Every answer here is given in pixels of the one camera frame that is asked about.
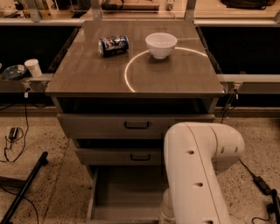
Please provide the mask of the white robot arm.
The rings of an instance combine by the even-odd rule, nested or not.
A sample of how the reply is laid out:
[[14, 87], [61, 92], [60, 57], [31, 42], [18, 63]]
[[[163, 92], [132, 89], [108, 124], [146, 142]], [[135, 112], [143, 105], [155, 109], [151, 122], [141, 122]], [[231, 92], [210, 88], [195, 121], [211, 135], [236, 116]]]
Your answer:
[[232, 224], [217, 175], [245, 150], [242, 135], [220, 123], [180, 122], [164, 137], [169, 187], [159, 208], [159, 224]]

